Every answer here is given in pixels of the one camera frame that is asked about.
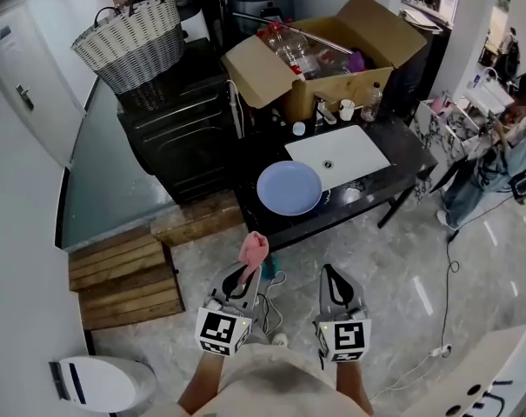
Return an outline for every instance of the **metal rod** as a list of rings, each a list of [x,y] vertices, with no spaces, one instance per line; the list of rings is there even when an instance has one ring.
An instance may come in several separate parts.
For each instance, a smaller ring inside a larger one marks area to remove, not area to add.
[[[250,14],[243,14],[242,12],[232,12],[231,15],[235,16],[235,17],[239,17],[239,18],[247,18],[249,20],[254,20],[255,22],[259,22],[259,23],[271,24],[271,23],[276,22],[276,20],[269,20],[267,18],[252,16]],[[319,36],[315,36],[314,34],[309,34],[308,32],[302,31],[302,30],[300,30],[298,28],[294,28],[293,26],[289,26],[289,25],[284,24],[284,23],[280,23],[280,22],[276,22],[276,23],[279,23],[284,28],[288,28],[289,30],[294,31],[297,34],[301,34],[302,36],[305,36],[307,38],[315,40],[316,42],[323,43],[323,44],[325,44],[327,46],[330,46],[334,50],[341,51],[341,52],[343,52],[345,54],[353,54],[352,50],[348,50],[347,48],[344,48],[343,46],[340,46],[338,43],[331,42],[330,40],[326,40],[325,38],[322,38],[322,37],[319,37]]]

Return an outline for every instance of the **power outlet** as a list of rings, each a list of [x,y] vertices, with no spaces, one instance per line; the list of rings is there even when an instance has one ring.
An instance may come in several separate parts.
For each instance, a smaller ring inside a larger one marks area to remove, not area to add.
[[[435,349],[430,351],[429,355],[431,357],[439,357],[439,356],[444,355],[444,354],[449,354],[451,349],[452,349],[452,345],[451,344],[445,344],[442,347],[436,347]]]

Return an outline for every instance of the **faucet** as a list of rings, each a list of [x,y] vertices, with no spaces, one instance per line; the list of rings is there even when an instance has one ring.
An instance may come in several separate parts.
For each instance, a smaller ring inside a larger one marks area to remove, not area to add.
[[[495,73],[495,76],[496,76],[496,80],[495,80],[495,82],[498,82],[498,73],[496,72],[496,69],[494,69],[494,68],[492,68],[492,67],[490,67],[490,66],[488,66],[487,68],[485,68],[485,69],[483,70],[483,72],[481,73],[481,80],[484,78],[484,76],[485,76],[485,72],[487,72],[487,70],[492,70],[492,72]]]
[[[315,108],[313,109],[313,122],[315,122],[315,127],[322,126],[323,119],[328,125],[334,125],[337,122],[336,117],[326,108],[326,102],[333,103],[334,101],[324,93],[315,93]]]

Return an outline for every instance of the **black countertop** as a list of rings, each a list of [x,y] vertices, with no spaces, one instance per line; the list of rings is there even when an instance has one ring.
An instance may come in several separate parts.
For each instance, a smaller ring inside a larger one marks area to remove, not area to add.
[[[432,154],[400,119],[386,116],[367,123],[359,118],[359,112],[353,119],[339,120],[332,126],[325,123],[316,133],[359,125],[390,161],[390,166],[324,192],[315,208],[299,216],[277,215],[264,207],[256,193],[256,182],[274,162],[291,160],[284,144],[313,136],[313,123],[305,122],[306,132],[301,137],[294,136],[288,124],[239,141],[232,163],[234,190],[248,229],[265,235],[270,250],[287,247],[388,201],[415,185],[416,179],[425,179],[436,166]]]

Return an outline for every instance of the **cardboard box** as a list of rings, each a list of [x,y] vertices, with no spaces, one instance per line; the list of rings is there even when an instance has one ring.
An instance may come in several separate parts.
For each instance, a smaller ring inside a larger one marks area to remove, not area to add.
[[[280,97],[290,122],[311,117],[316,92],[336,100],[330,106],[332,111],[338,110],[341,99],[362,104],[367,88],[379,82],[384,89],[392,70],[407,62],[426,43],[409,24],[374,0],[349,0],[334,17],[311,18],[292,26],[345,48],[357,47],[375,61],[377,68],[301,81],[256,36],[228,51],[222,61],[245,102],[260,109]]]

